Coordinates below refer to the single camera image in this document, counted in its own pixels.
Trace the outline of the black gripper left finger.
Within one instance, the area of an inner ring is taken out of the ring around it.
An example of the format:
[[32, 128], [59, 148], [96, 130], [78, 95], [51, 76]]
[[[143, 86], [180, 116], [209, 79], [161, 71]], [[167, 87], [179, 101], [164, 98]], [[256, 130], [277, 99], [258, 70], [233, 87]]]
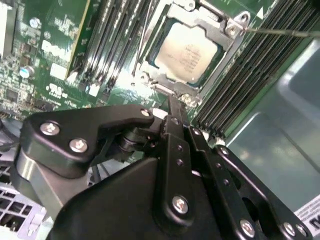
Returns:
[[32, 114], [20, 130], [12, 184], [55, 222], [74, 196], [139, 161], [156, 159], [155, 223], [191, 227], [192, 159], [180, 105], [169, 97], [163, 118], [139, 104]]

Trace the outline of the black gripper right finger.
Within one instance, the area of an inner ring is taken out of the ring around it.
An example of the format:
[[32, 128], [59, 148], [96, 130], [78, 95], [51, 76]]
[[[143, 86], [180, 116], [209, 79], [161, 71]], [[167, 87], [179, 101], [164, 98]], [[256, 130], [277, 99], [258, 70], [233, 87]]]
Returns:
[[224, 240], [311, 240], [307, 226], [226, 146], [210, 148], [191, 126], [184, 105], [179, 114]]

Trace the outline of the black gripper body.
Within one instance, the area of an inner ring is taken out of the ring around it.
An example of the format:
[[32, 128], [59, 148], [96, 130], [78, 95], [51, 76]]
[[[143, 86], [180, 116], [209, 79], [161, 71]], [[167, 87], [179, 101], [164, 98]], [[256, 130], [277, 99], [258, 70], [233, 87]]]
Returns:
[[195, 220], [177, 236], [153, 218], [157, 160], [140, 160], [74, 196], [59, 212], [49, 240], [231, 240], [220, 230], [202, 179], [191, 176]]

